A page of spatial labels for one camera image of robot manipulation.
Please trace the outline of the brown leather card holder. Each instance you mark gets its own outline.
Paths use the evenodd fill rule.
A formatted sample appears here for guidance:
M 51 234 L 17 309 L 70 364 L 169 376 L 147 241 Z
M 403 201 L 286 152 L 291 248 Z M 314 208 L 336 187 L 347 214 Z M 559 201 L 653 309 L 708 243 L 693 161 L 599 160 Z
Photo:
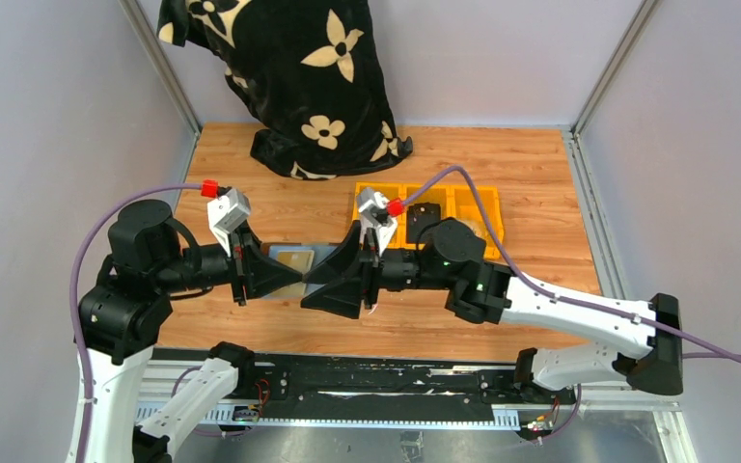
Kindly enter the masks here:
M 267 245 L 268 255 L 272 259 L 301 274 L 308 273 L 322 263 L 335 249 L 336 245 L 325 243 L 269 243 Z M 266 299 L 300 299 L 320 288 L 322 288 L 320 284 L 297 282 L 271 292 Z

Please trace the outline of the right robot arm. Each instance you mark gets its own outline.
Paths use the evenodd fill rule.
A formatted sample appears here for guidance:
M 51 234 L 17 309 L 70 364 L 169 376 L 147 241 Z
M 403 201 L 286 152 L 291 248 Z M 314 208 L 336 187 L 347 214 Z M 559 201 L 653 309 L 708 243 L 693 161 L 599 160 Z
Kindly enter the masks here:
M 525 402 L 569 386 L 625 381 L 654 395 L 683 393 L 679 303 L 596 296 L 555 286 L 484 258 L 485 242 L 455 219 L 427 227 L 414 250 L 381 249 L 358 222 L 337 249 L 305 277 L 317 289 L 301 307 L 356 319 L 381 290 L 444 290 L 446 309 L 474 324 L 535 325 L 585 339 L 558 350 L 519 352 L 512 388 Z

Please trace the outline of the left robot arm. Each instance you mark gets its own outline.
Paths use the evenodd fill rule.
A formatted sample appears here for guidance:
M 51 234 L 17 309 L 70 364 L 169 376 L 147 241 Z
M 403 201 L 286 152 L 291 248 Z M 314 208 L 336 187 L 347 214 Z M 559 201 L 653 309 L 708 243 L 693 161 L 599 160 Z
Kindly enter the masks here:
M 69 461 L 170 462 L 224 397 L 263 399 L 253 351 L 222 341 L 155 414 L 135 419 L 138 395 L 162 325 L 176 299 L 230 286 L 245 304 L 299 283 L 300 272 L 267 256 L 227 197 L 225 239 L 200 245 L 160 200 L 117 207 L 106 219 L 111 251 L 95 286 L 75 306 L 80 390 Z

